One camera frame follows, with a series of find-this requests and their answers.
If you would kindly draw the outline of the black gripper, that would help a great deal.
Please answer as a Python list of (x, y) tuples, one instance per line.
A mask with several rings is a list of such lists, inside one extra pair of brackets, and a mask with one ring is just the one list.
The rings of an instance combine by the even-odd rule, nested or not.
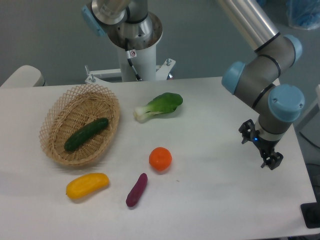
[(284, 156), (280, 152), (275, 152), (275, 146), (280, 141), (279, 139), (269, 141), (261, 138), (251, 119), (242, 123), (238, 131), (242, 136), (242, 144), (252, 142), (259, 150), (263, 160), (261, 168), (268, 167), (270, 170), (274, 170), (281, 164)]

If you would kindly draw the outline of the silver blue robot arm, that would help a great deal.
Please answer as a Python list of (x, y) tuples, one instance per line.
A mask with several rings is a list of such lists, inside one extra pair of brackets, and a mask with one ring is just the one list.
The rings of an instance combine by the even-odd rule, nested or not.
[[(221, 83), (258, 113), (257, 121), (245, 121), (239, 132), (243, 142), (252, 142), (259, 150), (263, 166), (273, 170), (283, 160), (275, 146), (305, 104), (297, 87), (277, 86), (274, 81), (301, 57), (302, 45), (296, 37), (280, 34), (254, 0), (221, 0), (219, 5), (256, 53), (249, 64), (233, 63)], [(163, 29), (145, 0), (92, 0), (81, 11), (92, 31), (108, 36), (117, 47), (124, 82), (168, 77), (174, 62), (156, 65), (155, 47)]]

